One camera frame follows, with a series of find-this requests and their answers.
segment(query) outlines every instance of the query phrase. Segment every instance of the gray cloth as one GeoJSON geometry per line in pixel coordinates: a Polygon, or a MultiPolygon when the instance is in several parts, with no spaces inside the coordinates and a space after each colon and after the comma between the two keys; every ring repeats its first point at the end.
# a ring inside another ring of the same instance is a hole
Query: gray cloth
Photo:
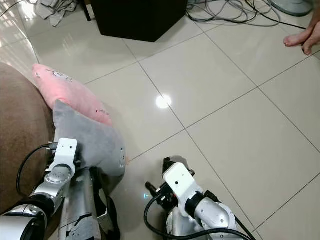
{"type": "Polygon", "coordinates": [[[54,141],[60,138],[78,141],[81,168],[98,167],[108,176],[125,173],[125,146],[111,126],[92,120],[57,100],[53,108],[54,141]]]}

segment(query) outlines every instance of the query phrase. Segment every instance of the black box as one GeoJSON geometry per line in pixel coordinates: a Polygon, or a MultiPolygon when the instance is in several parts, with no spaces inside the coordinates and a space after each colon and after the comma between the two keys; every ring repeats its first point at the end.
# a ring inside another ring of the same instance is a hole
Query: black box
{"type": "Polygon", "coordinates": [[[188,0],[91,0],[100,33],[155,42],[186,12],[188,0]]]}

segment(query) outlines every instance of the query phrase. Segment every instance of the tiled floor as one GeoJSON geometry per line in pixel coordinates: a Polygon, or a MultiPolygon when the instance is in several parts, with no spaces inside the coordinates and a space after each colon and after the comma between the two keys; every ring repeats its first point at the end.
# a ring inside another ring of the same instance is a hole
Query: tiled floor
{"type": "Polygon", "coordinates": [[[112,194],[122,239],[158,239],[143,223],[144,184],[160,185],[162,159],[181,155],[257,240],[318,240],[320,53],[282,43],[300,31],[184,17],[149,43],[101,36],[80,8],[54,28],[23,2],[0,18],[0,62],[30,81],[32,64],[56,68],[106,104],[130,160],[112,194]]]}

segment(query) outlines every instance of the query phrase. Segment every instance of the human foot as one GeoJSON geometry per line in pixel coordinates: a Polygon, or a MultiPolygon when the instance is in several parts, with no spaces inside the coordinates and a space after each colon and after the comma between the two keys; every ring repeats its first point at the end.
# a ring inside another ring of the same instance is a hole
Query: human foot
{"type": "Polygon", "coordinates": [[[305,31],[299,34],[286,36],[283,40],[283,43],[287,47],[293,47],[299,44],[303,44],[312,34],[312,30],[313,29],[311,27],[308,27],[305,31]]]}
{"type": "Polygon", "coordinates": [[[302,46],[302,51],[305,55],[310,55],[312,53],[312,46],[320,42],[320,22],[318,22],[311,34],[311,36],[305,41],[302,46]]]}

